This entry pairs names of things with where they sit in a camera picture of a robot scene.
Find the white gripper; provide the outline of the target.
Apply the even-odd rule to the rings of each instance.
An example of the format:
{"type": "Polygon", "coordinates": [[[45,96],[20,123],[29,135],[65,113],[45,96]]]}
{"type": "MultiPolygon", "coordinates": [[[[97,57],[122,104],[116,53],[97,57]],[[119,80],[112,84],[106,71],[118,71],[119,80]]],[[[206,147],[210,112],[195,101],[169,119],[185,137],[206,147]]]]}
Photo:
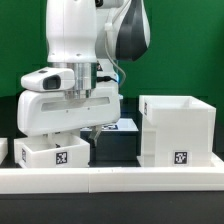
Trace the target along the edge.
{"type": "Polygon", "coordinates": [[[72,131],[92,127],[89,139],[93,147],[104,124],[117,122],[120,118],[118,85],[101,82],[89,98],[67,99],[63,91],[24,91],[19,98],[17,125],[27,136],[72,131]]]}

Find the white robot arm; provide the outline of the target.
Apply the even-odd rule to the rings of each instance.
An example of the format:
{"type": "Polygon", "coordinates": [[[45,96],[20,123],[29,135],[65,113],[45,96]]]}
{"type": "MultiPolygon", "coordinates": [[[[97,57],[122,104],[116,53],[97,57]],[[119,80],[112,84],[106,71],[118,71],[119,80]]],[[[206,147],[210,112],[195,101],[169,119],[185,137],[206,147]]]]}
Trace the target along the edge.
{"type": "Polygon", "coordinates": [[[120,117],[119,60],[148,49],[150,26],[143,0],[47,0],[49,65],[21,78],[18,128],[61,147],[58,133],[120,117]]]}

